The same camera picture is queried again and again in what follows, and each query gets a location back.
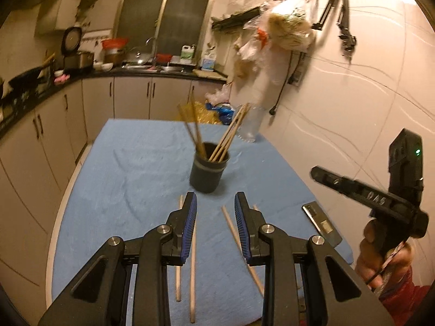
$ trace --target human hand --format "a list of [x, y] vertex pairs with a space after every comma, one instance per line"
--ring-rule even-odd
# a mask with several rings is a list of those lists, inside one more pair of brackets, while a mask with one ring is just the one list
[[[355, 272], [361, 276], [364, 281], [368, 281], [381, 268], [384, 263], [384, 256], [376, 251], [373, 242], [375, 240], [374, 220], [367, 223], [364, 228], [364, 240], [359, 245], [360, 254], [356, 261]], [[408, 243], [393, 257], [390, 265], [394, 265], [394, 271], [387, 284], [387, 288], [401, 281], [406, 272], [410, 269], [414, 259], [414, 249]], [[382, 285], [382, 277], [376, 276], [369, 286], [377, 288]]]

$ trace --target black cup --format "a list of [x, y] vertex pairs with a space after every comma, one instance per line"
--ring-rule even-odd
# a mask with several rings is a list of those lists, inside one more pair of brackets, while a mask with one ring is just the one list
[[[216, 146], [215, 143], [204, 142], [207, 158], [210, 158], [213, 151], [216, 149]], [[211, 193], [216, 190], [219, 185], [220, 177], [222, 176], [223, 170], [227, 166], [229, 159], [230, 155], [227, 152], [222, 162], [210, 162], [196, 152], [189, 180], [192, 187], [203, 193]]]

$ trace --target table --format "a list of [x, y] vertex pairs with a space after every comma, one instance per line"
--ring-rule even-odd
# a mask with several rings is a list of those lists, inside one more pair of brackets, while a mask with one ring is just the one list
[[[201, 125], [203, 140], [218, 142], [225, 129]], [[109, 237], [137, 238], [166, 222], [169, 213], [178, 208], [180, 195], [192, 191], [193, 154], [182, 122], [106, 123], [65, 210], [54, 258], [53, 299]], [[216, 191], [197, 193], [197, 326], [245, 325], [262, 315], [263, 299], [220, 209], [226, 205], [236, 226], [236, 192], [244, 191], [266, 222], [287, 234], [308, 239], [317, 233], [301, 209], [315, 200], [314, 195], [264, 137], [254, 143], [235, 138], [230, 156]], [[352, 250], [345, 240], [336, 249], [352, 263]], [[264, 281], [264, 268], [256, 268]], [[175, 268], [168, 267], [170, 315], [175, 326], [189, 324], [190, 259], [181, 270], [182, 301], [176, 303]]]

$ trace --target black countertop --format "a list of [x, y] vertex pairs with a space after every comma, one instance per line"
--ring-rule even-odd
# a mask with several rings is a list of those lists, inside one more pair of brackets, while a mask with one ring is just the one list
[[[225, 81], [216, 80], [216, 79], [205, 79], [198, 77], [194, 73], [189, 72], [177, 72], [177, 73], [150, 73], [144, 71], [136, 71], [136, 70], [125, 70], [121, 68], [114, 68], [108, 72], [102, 71], [92, 71], [90, 73], [86, 73], [83, 75], [72, 76], [68, 81], [62, 84], [51, 84], [47, 86], [45, 90], [40, 92], [37, 95], [30, 96], [27, 100], [25, 100], [20, 106], [16, 106], [15, 109], [5, 116], [2, 122], [0, 122], [0, 139], [5, 136], [8, 131], [23, 117], [25, 117], [29, 112], [35, 109], [39, 104], [41, 104], [44, 100], [51, 97], [53, 94], [61, 91], [65, 87], [73, 84], [76, 81], [88, 78], [97, 78], [97, 77], [167, 77], [167, 78], [177, 78], [177, 79], [190, 79], [194, 81], [206, 81], [206, 82], [214, 82], [219, 84], [224, 84]], [[7, 112], [6, 109], [10, 109], [11, 105], [7, 103], [3, 103], [3, 112], [4, 114]]]

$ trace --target white bowl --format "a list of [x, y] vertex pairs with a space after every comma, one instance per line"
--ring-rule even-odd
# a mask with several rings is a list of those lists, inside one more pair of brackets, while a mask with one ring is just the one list
[[112, 67], [113, 67], [113, 62], [110, 62], [110, 63], [108, 63], [108, 64], [103, 64], [103, 65], [101, 65], [101, 69], [103, 70], [103, 71], [110, 71], [111, 69], [112, 69]]
[[95, 62], [94, 63], [94, 70], [95, 71], [101, 71], [101, 66], [103, 65], [102, 62]]

